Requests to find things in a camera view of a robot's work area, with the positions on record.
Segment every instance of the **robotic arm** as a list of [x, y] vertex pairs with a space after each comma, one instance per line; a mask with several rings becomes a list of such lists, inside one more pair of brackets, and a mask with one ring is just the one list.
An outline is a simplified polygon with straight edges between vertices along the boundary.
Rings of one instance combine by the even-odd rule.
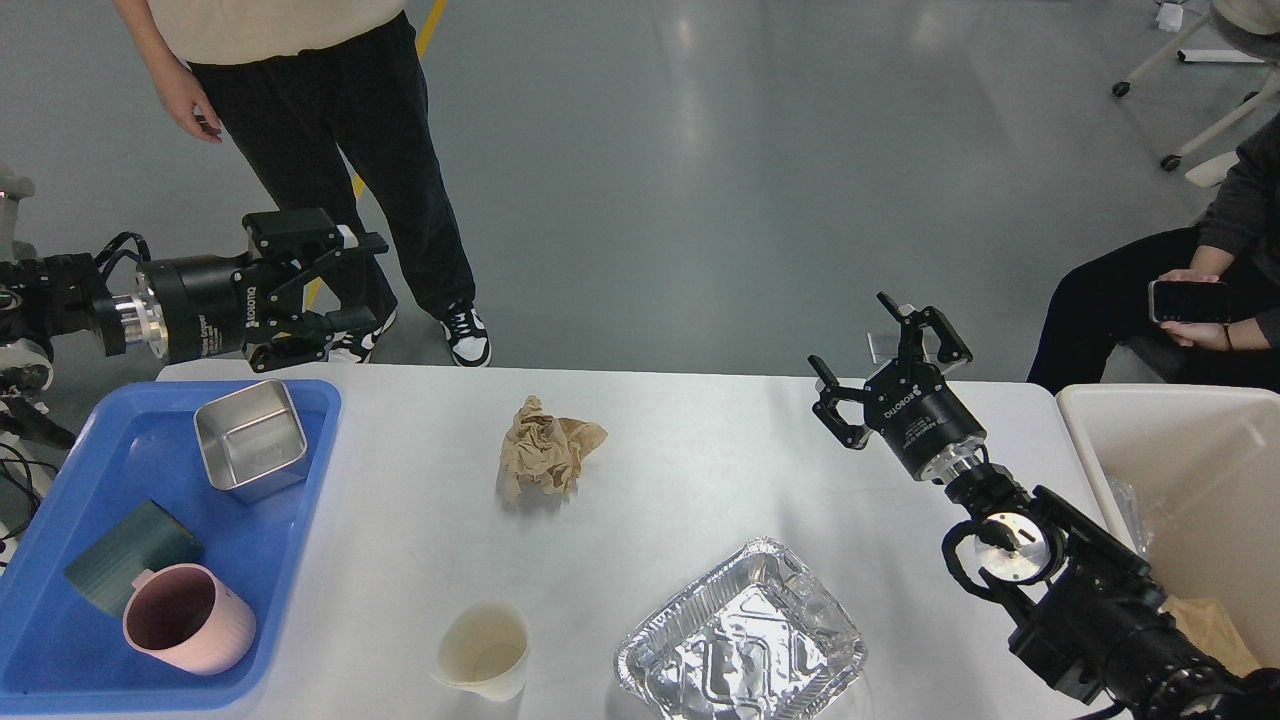
[[[899, 352], [861, 388], [840, 384], [823, 360], [809, 363], [822, 380], [813, 411], [852, 450], [879, 433], [916, 480], [943, 486], [965, 509], [942, 541], [951, 577], [969, 594], [998, 603], [1016, 629], [1009, 650], [1051, 688], [1092, 702], [1103, 689], [1137, 720], [1262, 720], [1280, 717], [1280, 670], [1236, 678], [1196, 648], [1160, 612], [1165, 591], [1151, 566], [1044, 487], [1028, 493], [1007, 469], [988, 461], [986, 430], [947, 388], [946, 370], [973, 359], [934, 307], [899, 307], [877, 299], [901, 325]], [[924, 329], [941, 346], [928, 363]], [[863, 405], [864, 425], [846, 423], [837, 405]], [[956, 548], [974, 538], [978, 580]], [[1024, 587], [1046, 583], [1033, 601]]]
[[[105, 355], [145, 342], [168, 364], [239, 350], [261, 373], [323, 360], [337, 333], [374, 324], [367, 307], [307, 310], [303, 290], [326, 270], [385, 252], [376, 233], [356, 237], [319, 209], [252, 213], [243, 227], [248, 250], [233, 258], [151, 260], [141, 237], [120, 233], [96, 256], [0, 261], [0, 395], [9, 406], [0, 429], [40, 432], [41, 415], [23, 396], [49, 387], [55, 336], [93, 331]], [[136, 252], [123, 247], [129, 240]], [[136, 287], [113, 296], [106, 279], [122, 258], [138, 263]]]

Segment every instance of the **brown paper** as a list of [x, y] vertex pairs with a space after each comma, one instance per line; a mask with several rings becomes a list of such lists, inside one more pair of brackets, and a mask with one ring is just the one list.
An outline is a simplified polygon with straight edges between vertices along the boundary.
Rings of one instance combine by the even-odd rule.
[[595, 423], [543, 413], [543, 401], [530, 395], [502, 441], [507, 503], [515, 503], [527, 484], [541, 487], [547, 495], [572, 492], [582, 474], [582, 459], [608, 434]]
[[1162, 606], [1174, 616], [1178, 629], [1187, 639], [1216, 657], [1228, 670], [1240, 678], [1262, 666], [1244, 639], [1235, 632], [1235, 625], [1226, 615], [1226, 609], [1216, 600], [1181, 600], [1170, 597]]

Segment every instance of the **white bin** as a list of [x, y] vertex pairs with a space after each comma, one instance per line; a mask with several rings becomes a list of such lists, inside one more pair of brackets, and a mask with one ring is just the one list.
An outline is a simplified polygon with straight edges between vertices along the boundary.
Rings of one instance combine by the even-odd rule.
[[1152, 577], [1226, 607], [1280, 666], [1280, 395], [1202, 386], [1073, 386], [1059, 407], [1107, 529], [1133, 547], [1107, 478], [1133, 486]]

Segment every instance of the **dark green mug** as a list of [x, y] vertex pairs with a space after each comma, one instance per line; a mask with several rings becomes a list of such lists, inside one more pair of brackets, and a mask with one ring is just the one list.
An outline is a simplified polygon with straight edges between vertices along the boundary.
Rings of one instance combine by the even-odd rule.
[[143, 570], [195, 562], [204, 547], [191, 530], [147, 500], [72, 560], [63, 575], [95, 607], [123, 618], [133, 579]]

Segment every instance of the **paper cup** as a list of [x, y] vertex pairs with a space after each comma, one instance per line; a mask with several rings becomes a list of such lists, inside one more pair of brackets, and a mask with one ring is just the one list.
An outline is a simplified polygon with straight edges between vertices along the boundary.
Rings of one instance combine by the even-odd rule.
[[525, 687], [529, 624], [504, 601], [480, 602], [458, 615], [435, 655], [442, 684], [488, 700], [511, 700]]
[[145, 570], [133, 587], [123, 626], [138, 652], [196, 675], [216, 675], [253, 644], [253, 611], [204, 565]]

